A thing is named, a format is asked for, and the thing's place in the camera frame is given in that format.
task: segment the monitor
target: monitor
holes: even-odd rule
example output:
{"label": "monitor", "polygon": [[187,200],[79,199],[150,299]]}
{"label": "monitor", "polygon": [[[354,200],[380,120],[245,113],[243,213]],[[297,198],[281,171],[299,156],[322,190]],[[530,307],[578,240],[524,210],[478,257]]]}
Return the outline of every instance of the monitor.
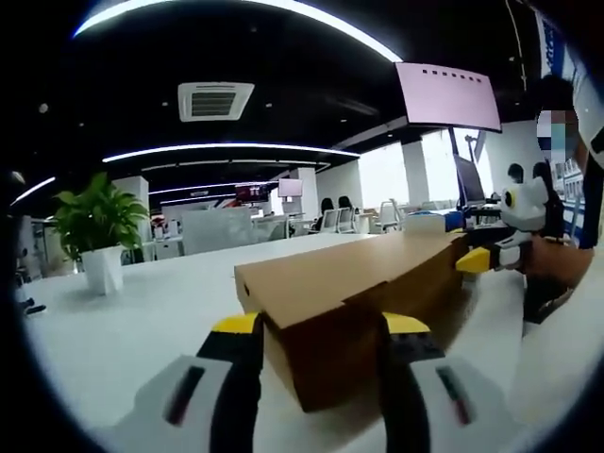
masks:
{"label": "monitor", "polygon": [[454,158],[467,206],[484,205],[486,198],[475,163],[459,156]]}
{"label": "monitor", "polygon": [[283,198],[287,196],[302,196],[302,179],[280,179],[277,193]]}
{"label": "monitor", "polygon": [[235,186],[235,198],[242,203],[266,203],[269,196],[264,184]]}
{"label": "monitor", "polygon": [[396,63],[410,125],[501,132],[488,76],[433,64]]}

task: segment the person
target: person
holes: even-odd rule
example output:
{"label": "person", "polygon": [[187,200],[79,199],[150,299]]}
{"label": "person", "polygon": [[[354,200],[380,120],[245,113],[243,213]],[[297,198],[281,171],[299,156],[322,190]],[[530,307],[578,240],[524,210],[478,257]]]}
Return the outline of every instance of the person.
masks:
{"label": "person", "polygon": [[[586,74],[576,86],[574,99],[546,92],[541,107],[574,109],[579,125],[574,158],[577,162],[587,159],[588,167],[601,169],[604,152],[594,149],[594,143],[604,126],[604,105]],[[581,155],[584,152],[589,153],[587,158]],[[600,200],[600,206],[586,207],[596,210],[600,224],[604,221],[601,204]],[[564,304],[523,339],[511,390],[519,410],[530,412],[532,420],[561,420],[572,409],[602,356],[604,242],[600,238],[593,249],[579,249],[534,235],[531,252],[520,270],[527,276],[554,278],[574,289]]]}
{"label": "person", "polygon": [[522,184],[525,180],[525,170],[519,163],[513,163],[508,169],[508,176],[515,184]]}
{"label": "person", "polygon": [[537,162],[532,170],[532,177],[540,177],[547,187],[547,203],[545,204],[545,227],[541,236],[561,238],[564,236],[564,204],[560,196],[554,190],[554,182],[551,177],[549,164]]}
{"label": "person", "polygon": [[321,230],[321,225],[323,224],[323,216],[325,214],[326,210],[333,210],[333,201],[331,201],[331,198],[324,198],[321,201],[321,217],[319,217],[316,221],[316,223],[314,224],[314,226],[312,227],[313,230],[315,231],[320,231]]}
{"label": "person", "polygon": [[[533,167],[532,177],[540,177],[547,187],[545,227],[540,231],[540,236],[561,239],[564,236],[564,205],[554,190],[549,164],[545,161],[537,162]],[[527,276],[525,321],[540,324],[549,314],[545,307],[551,306],[551,302],[560,299],[567,290],[567,283],[552,276]]]}

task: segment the led light strip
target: led light strip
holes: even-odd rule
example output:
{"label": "led light strip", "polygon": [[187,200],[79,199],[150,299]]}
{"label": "led light strip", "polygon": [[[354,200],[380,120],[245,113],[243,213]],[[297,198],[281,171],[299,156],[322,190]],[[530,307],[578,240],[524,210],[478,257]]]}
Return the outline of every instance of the led light strip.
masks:
{"label": "led light strip", "polygon": [[166,200],[160,201],[161,205],[169,205],[171,203],[180,203],[182,201],[191,201],[191,200],[207,200],[209,198],[228,198],[230,196],[237,196],[235,193],[224,193],[222,195],[207,195],[207,196],[194,196],[192,198],[180,198],[178,200]]}
{"label": "led light strip", "polygon": [[149,195],[157,195],[158,193],[171,193],[171,192],[183,192],[183,191],[196,191],[197,189],[212,189],[214,187],[230,187],[230,186],[264,186],[266,184],[273,184],[277,181],[249,181],[249,182],[229,182],[223,184],[210,184],[207,186],[193,186],[193,187],[180,187],[178,189],[166,189],[165,191],[153,191]]}
{"label": "led light strip", "polygon": [[191,165],[212,165],[212,164],[223,164],[223,163],[285,163],[285,164],[299,164],[322,167],[329,167],[330,164],[327,162],[309,161],[309,160],[281,160],[281,159],[224,159],[224,160],[196,160],[193,162],[179,162],[179,163],[167,163],[164,165],[154,165],[153,167],[142,168],[142,172],[151,172],[153,170],[162,170],[164,168],[176,168],[176,167],[187,167]]}
{"label": "led light strip", "polygon": [[313,151],[315,153],[338,154],[341,156],[350,156],[358,158],[360,154],[349,151],[340,151],[338,149],[314,148],[311,146],[296,146],[293,144],[273,144],[273,143],[199,143],[199,144],[178,144],[176,146],[163,146],[161,148],[144,149],[133,151],[131,153],[118,154],[104,158],[103,162],[113,162],[115,160],[136,158],[146,154],[165,153],[168,151],[184,151],[188,149],[209,149],[209,148],[265,148],[265,149],[291,149],[295,151]]}
{"label": "led light strip", "polygon": [[42,181],[41,183],[36,184],[31,189],[27,189],[25,192],[23,192],[17,198],[15,198],[15,201],[13,201],[12,203],[10,203],[10,205],[12,206],[15,203],[17,203],[18,201],[23,200],[25,197],[30,196],[31,194],[33,194],[34,192],[36,192],[38,189],[41,189],[45,185],[50,184],[51,182],[55,182],[55,180],[56,180],[56,178],[54,176],[53,177],[49,177],[48,179]]}
{"label": "led light strip", "polygon": [[[148,7],[150,5],[155,5],[157,3],[163,3],[174,0],[127,0],[119,5],[115,5],[113,7],[107,8],[98,14],[93,15],[90,19],[84,22],[74,33],[74,37],[79,35],[84,30],[88,28],[98,25],[102,22],[105,22],[108,19],[112,19],[119,15],[124,14],[125,12],[131,11],[133,9],[139,9]],[[309,17],[315,21],[321,22],[325,25],[328,25],[332,28],[340,30],[341,32],[348,35],[353,40],[356,40],[370,49],[378,52],[388,61],[392,63],[397,63],[402,61],[402,58],[395,54],[392,50],[386,47],[381,42],[369,36],[367,33],[360,31],[358,28],[352,26],[351,24],[339,19],[331,14],[328,14],[318,8],[311,7],[309,5],[305,5],[300,2],[295,2],[294,0],[242,0],[248,3],[258,3],[261,5],[266,5],[268,7],[286,9],[288,11],[294,12],[296,14],[300,14],[302,16]]]}

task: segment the cable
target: cable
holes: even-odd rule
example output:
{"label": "cable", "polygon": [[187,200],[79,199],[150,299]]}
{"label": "cable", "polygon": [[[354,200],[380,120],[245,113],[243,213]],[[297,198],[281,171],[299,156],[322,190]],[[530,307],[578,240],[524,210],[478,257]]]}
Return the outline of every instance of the cable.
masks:
{"label": "cable", "polygon": [[516,34],[516,42],[518,42],[518,57],[520,57],[520,70],[522,71],[522,84],[527,90],[527,72],[525,71],[525,59],[522,56],[522,45],[520,45],[520,35],[518,34],[518,27],[516,26],[516,20],[513,18],[512,8],[510,8],[509,0],[505,0],[506,7],[508,7],[508,12],[510,13],[510,18],[512,19],[513,31]]}

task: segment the white table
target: white table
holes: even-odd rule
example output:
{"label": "white table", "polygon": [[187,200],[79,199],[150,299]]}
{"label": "white table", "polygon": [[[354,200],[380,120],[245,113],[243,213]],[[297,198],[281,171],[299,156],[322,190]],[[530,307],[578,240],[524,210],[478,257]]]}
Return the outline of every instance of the white table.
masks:
{"label": "white table", "polygon": [[371,232],[371,220],[377,218],[375,214],[355,214],[355,224],[359,233]]}
{"label": "white table", "polygon": [[[218,320],[242,311],[234,265],[375,237],[318,234],[135,264],[124,268],[123,291],[110,297],[90,296],[81,274],[48,278],[29,285],[48,310],[27,319],[27,327],[42,368],[83,427],[112,425],[131,410],[146,381],[179,355],[194,355]],[[478,302],[452,347],[456,354],[475,356],[472,363],[494,379],[512,373],[516,321],[522,325],[522,309],[516,320],[510,304],[497,305],[495,294],[509,290],[509,281],[498,278],[500,286],[492,281],[485,289],[491,296],[486,304]],[[256,451],[385,451],[371,390],[336,411],[304,414],[268,362],[261,384]]]}
{"label": "white table", "polygon": [[172,236],[169,238],[163,238],[155,241],[148,241],[143,243],[143,257],[145,261],[153,261],[155,260],[158,246],[165,243],[178,243],[178,249],[180,251],[181,256],[184,255],[182,250],[182,236]]}

